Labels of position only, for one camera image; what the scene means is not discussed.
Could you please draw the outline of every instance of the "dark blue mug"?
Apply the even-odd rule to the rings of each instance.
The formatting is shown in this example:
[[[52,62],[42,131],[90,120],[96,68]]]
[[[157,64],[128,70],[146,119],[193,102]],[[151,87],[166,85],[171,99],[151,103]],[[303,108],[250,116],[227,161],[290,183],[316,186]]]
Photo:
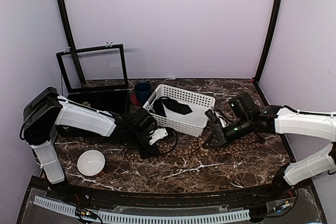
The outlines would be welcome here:
[[[145,104],[152,94],[152,86],[149,82],[140,82],[134,87],[136,100],[140,104]]]

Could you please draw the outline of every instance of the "white bowl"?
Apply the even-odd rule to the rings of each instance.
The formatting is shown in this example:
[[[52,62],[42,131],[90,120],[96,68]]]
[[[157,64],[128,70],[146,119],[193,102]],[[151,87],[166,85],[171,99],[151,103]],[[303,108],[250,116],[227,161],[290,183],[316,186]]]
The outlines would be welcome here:
[[[96,150],[89,150],[80,155],[77,161],[77,168],[85,176],[96,176],[104,168],[105,157]]]

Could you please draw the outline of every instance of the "white basket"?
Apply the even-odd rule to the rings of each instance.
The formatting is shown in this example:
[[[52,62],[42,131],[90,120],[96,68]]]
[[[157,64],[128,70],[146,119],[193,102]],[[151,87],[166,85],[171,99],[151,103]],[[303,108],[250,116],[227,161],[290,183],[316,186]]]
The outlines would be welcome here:
[[[143,108],[150,111],[153,109],[154,101],[160,97],[169,97],[177,100],[179,103],[187,104],[193,112],[187,115],[181,115],[165,109],[166,118],[151,113],[159,126],[170,127],[178,132],[191,136],[197,137],[202,135],[203,129],[208,121],[204,113],[214,108],[215,98],[161,84],[156,88],[151,97],[149,97]]]

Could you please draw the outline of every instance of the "brown marble tabletop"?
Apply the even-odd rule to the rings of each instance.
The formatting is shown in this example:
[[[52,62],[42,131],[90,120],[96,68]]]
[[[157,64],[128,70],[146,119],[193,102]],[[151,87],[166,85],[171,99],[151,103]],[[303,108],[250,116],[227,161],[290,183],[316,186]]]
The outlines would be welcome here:
[[[130,87],[141,80],[130,80]],[[153,89],[158,84],[198,92],[216,99],[215,109],[236,121],[227,101],[248,92],[255,102],[263,105],[249,80],[179,79],[150,80]],[[95,81],[94,85],[108,85],[109,81]],[[58,137],[55,149],[71,184],[91,188],[137,193],[202,193],[247,188],[271,183],[278,168],[290,162],[279,136],[262,135],[264,140],[250,134],[228,148],[203,149],[202,143],[211,133],[204,129],[202,136],[179,133],[176,149],[166,156],[140,159],[136,150],[111,143],[105,137]],[[160,142],[168,149],[173,139]],[[106,158],[103,173],[85,177],[77,170],[77,159],[87,150],[99,150]]]

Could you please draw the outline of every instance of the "open black box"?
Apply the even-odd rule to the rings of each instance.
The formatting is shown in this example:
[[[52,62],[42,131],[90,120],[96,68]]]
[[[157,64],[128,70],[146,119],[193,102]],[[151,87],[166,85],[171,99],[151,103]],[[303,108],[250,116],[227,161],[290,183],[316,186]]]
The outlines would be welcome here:
[[[99,81],[99,80],[86,80],[84,77],[84,72],[79,61],[78,54],[86,52],[100,52],[102,54],[112,53],[112,51],[119,50],[121,67],[123,74],[123,84],[108,85],[108,86],[94,86],[88,87],[88,81]],[[76,74],[80,81],[80,88],[73,88],[70,83],[68,73],[66,71],[66,66],[64,63],[64,56],[70,55],[73,64],[75,65]],[[83,105],[88,105],[94,109],[101,111],[112,111],[118,114],[128,114],[130,111],[130,94],[129,94],[129,84],[126,71],[125,55],[123,50],[123,45],[111,45],[100,47],[91,47],[77,50],[66,50],[64,52],[59,52],[56,54],[58,64],[64,79],[64,83],[68,90],[68,99]],[[95,133],[71,128],[57,126],[57,131],[61,136],[93,136]]]

